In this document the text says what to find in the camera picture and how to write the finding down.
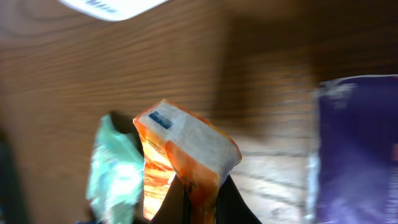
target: white object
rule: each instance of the white object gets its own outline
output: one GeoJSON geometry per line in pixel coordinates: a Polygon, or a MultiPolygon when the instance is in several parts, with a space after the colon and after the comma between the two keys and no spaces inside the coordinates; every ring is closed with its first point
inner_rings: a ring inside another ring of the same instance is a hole
{"type": "Polygon", "coordinates": [[[167,0],[60,0],[68,7],[105,21],[122,21],[167,0]]]}

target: purple packet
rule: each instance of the purple packet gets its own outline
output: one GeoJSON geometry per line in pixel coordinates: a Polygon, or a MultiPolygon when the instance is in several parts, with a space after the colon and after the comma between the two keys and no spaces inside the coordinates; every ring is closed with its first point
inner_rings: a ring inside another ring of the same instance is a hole
{"type": "Polygon", "coordinates": [[[398,76],[324,83],[318,92],[317,223],[398,223],[398,76]]]}

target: teal plastic bag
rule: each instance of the teal plastic bag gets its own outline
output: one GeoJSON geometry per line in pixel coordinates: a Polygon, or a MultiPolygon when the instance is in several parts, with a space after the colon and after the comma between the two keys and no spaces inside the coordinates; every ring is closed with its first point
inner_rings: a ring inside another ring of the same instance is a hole
{"type": "Polygon", "coordinates": [[[95,136],[86,198],[97,222],[131,224],[144,181],[139,139],[116,130],[110,115],[102,117],[95,136]]]}

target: orange and white wrapper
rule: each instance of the orange and white wrapper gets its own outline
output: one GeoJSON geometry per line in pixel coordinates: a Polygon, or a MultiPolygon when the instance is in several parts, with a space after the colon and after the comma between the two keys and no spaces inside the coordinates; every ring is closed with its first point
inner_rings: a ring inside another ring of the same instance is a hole
{"type": "Polygon", "coordinates": [[[185,185],[192,223],[213,224],[218,191],[242,155],[235,142],[210,122],[167,100],[134,118],[146,165],[144,216],[156,214],[174,173],[185,185]]]}

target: wooden surface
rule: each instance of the wooden surface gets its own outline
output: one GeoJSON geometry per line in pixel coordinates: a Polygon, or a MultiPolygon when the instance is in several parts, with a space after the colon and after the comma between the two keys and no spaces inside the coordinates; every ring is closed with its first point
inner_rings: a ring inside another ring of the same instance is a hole
{"type": "Polygon", "coordinates": [[[171,0],[104,22],[55,0],[0,0],[0,121],[34,223],[86,214],[99,119],[168,98],[230,134],[233,179],[263,223],[298,223],[311,91],[396,73],[398,1],[171,0]]]}

